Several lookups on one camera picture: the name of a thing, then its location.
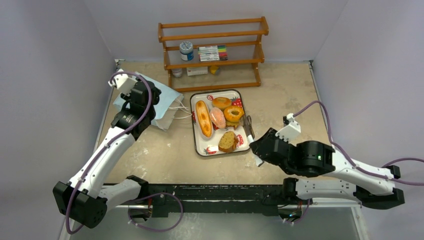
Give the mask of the metal tongs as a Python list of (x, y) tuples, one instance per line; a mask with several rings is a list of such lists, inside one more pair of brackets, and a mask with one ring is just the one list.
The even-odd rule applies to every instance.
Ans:
[[(250, 115), (244, 114), (241, 118), (241, 122), (243, 125), (244, 132), (247, 137), (247, 142), (250, 145), (255, 141), (255, 134), (252, 127), (252, 119)], [(255, 164), (257, 167), (261, 167), (263, 165), (263, 161), (257, 156), (253, 155), (253, 159), (255, 160)]]

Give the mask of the long fake baguette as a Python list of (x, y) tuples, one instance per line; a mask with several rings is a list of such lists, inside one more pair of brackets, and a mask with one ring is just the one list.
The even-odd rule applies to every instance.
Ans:
[(213, 135), (214, 129), (212, 126), (208, 106), (203, 100), (199, 100), (196, 102), (195, 116), (202, 135), (205, 138), (210, 138)]

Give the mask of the glazed ring fake donut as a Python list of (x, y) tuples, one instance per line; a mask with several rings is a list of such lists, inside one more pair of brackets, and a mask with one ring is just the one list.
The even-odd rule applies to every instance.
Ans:
[(240, 121), (241, 117), (245, 114), (245, 112), (242, 107), (237, 105), (231, 105), (225, 108), (223, 114), (228, 122), (236, 123)]

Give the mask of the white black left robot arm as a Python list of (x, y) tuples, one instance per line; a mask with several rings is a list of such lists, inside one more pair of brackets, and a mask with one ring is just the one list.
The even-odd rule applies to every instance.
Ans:
[(146, 182), (135, 176), (127, 177), (111, 192), (102, 191), (102, 187), (122, 155), (151, 125), (160, 94), (161, 90), (153, 82), (138, 79), (99, 148), (68, 182), (59, 181), (53, 187), (56, 205), (65, 216), (69, 233), (76, 233), (71, 220), (92, 229), (109, 209), (129, 200), (138, 205), (148, 201), (149, 191), (143, 187)]

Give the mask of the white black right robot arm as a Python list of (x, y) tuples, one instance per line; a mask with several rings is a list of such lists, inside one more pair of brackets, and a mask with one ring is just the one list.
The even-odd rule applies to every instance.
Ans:
[(283, 187), (280, 196), (284, 202), (338, 198), (375, 210), (405, 203), (404, 192), (395, 186), (401, 176), (399, 167), (374, 167), (348, 160), (339, 150), (319, 141), (291, 144), (300, 133), (300, 129), (287, 125), (280, 130), (270, 128), (259, 139), (249, 141), (253, 154), (263, 162), (278, 166), (287, 175), (308, 178)]

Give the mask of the light blue paper bag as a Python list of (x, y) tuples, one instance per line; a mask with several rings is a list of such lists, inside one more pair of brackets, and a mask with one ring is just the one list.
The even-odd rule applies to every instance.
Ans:
[(192, 116), (189, 108), (182, 103), (184, 96), (181, 93), (139, 72), (135, 72), (135, 74), (154, 83), (155, 87), (161, 90), (159, 102), (154, 105), (156, 115), (154, 120), (151, 121), (153, 126), (167, 131), (173, 120), (186, 119)]

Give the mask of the pink sugared fake donut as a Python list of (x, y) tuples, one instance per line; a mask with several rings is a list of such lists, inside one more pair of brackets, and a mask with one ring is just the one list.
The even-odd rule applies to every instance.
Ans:
[(213, 107), (209, 112), (212, 123), (219, 129), (226, 127), (226, 118), (224, 113), (217, 107)]

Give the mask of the orange bagel fake bread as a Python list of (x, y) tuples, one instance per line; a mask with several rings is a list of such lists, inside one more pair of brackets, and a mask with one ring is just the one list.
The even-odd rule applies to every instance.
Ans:
[(211, 104), (214, 108), (224, 111), (232, 105), (232, 101), (227, 97), (216, 97), (212, 100)]

